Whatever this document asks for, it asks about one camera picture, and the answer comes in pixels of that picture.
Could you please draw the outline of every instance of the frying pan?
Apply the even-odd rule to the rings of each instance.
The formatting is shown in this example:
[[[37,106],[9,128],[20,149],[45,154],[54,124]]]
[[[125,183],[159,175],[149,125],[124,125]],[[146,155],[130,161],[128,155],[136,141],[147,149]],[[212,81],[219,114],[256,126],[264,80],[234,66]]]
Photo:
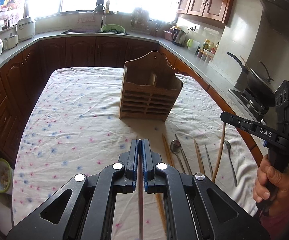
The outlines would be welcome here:
[[[254,72],[251,68],[248,70],[234,54],[227,52],[230,57],[233,57],[240,65],[243,72],[247,74],[247,84],[250,91],[254,94],[254,96],[267,107],[275,106],[275,93],[271,90],[270,87],[265,83],[265,81],[258,76],[256,72]]]

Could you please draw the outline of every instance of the kitchen counter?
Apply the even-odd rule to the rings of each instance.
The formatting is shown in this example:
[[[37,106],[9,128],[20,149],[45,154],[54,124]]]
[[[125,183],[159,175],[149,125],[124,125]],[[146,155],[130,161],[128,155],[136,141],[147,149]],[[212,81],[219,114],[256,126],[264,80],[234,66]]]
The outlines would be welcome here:
[[[226,80],[221,74],[219,74],[215,69],[210,67],[208,63],[197,58],[192,52],[188,51],[187,48],[179,47],[172,44],[171,41],[160,37],[153,37],[142,33],[132,33],[129,35],[125,34],[114,34],[114,33],[63,33],[66,30],[52,31],[46,33],[36,34],[34,38],[20,42],[19,45],[13,49],[4,51],[0,56],[0,68],[8,62],[11,58],[16,56],[21,51],[25,50],[27,47],[33,45],[39,40],[61,38],[61,37],[74,37],[74,36],[107,36],[107,37],[121,37],[127,39],[136,39],[143,41],[156,42],[163,46],[165,49],[170,51],[172,54],[181,59],[190,68],[192,68],[198,75],[200,75],[209,85],[217,91],[217,93],[227,102],[227,104],[232,108],[232,110],[239,116],[246,119],[252,119],[249,113],[243,108],[243,106],[228,92],[229,89],[234,89],[233,85]],[[266,148],[264,148],[263,140],[253,136],[256,144],[263,154],[267,153]]]

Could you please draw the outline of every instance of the pan handle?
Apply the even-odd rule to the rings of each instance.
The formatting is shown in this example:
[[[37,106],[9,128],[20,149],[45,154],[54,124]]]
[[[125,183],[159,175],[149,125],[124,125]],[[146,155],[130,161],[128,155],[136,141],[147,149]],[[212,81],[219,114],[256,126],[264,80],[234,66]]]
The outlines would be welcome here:
[[[268,78],[264,78],[264,80],[268,81],[270,83],[270,81],[275,81],[274,79],[270,78],[270,75],[269,75],[269,71],[267,69],[267,67],[265,66],[265,64],[262,62],[262,61],[259,61],[265,68],[265,70],[267,71],[267,75],[268,75]]]
[[[243,65],[243,63],[241,62],[240,59],[238,59],[234,54],[230,53],[230,52],[227,52],[227,54],[230,56],[230,57],[233,57],[240,65],[241,69],[243,70],[243,72],[245,72],[246,74],[249,73],[248,69],[246,69],[246,67]]]

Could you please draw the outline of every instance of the tablecloth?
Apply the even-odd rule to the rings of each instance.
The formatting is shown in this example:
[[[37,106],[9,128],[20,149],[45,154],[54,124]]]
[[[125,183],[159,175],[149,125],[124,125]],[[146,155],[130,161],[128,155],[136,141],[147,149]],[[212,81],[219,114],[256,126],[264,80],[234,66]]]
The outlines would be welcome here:
[[[162,141],[177,133],[192,172],[199,172],[193,139],[200,145],[206,175],[211,178],[204,144],[215,167],[220,145],[222,110],[191,77],[178,75],[182,91],[165,122],[119,119],[123,69],[65,68],[55,71],[43,90],[25,128],[13,181],[13,216],[17,224],[75,174],[99,173],[117,162],[132,139],[147,138],[151,150],[167,161]],[[216,184],[248,213],[256,212],[252,188],[257,165],[245,142],[230,125],[226,140],[238,180],[234,186],[224,146]],[[179,171],[178,160],[173,156]],[[138,189],[118,194],[112,239],[137,239]],[[144,238],[166,239],[156,199],[144,193]]]

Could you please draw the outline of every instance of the wooden stick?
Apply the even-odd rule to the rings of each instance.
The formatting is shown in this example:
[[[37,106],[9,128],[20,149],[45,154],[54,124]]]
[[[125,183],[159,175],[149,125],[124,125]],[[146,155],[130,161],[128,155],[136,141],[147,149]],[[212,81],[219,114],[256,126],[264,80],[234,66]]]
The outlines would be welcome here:
[[[163,223],[163,230],[165,231],[165,234],[167,234],[167,224],[166,224],[166,216],[163,208],[163,197],[162,193],[155,194],[157,202],[158,202],[158,209],[159,209],[159,214],[161,217],[161,221]]]
[[[197,144],[195,139],[194,139],[194,142],[195,142],[195,148],[196,148],[196,154],[197,154],[197,158],[198,158],[198,164],[199,164],[200,173],[206,175],[205,170],[204,170],[204,166],[203,166],[203,160],[201,158],[201,153],[200,153],[199,146],[198,146],[198,144]]]
[[[222,125],[222,135],[221,135],[221,141],[220,141],[220,148],[218,152],[218,158],[217,158],[217,163],[216,163],[216,168],[212,176],[212,182],[214,183],[216,180],[216,176],[218,173],[219,165],[220,165],[220,160],[221,160],[221,155],[222,155],[222,149],[224,147],[224,139],[225,139],[225,132],[226,132],[226,123],[224,122]]]
[[[164,136],[164,134],[162,134],[162,138],[163,138],[163,145],[165,147],[165,152],[166,152],[168,164],[171,165],[172,167],[175,167],[175,163],[173,162],[173,158],[171,156],[170,148],[168,147],[168,143],[167,143],[167,140],[166,140],[166,137]]]
[[[143,171],[142,157],[138,160],[138,210],[139,210],[139,240],[143,240]]]

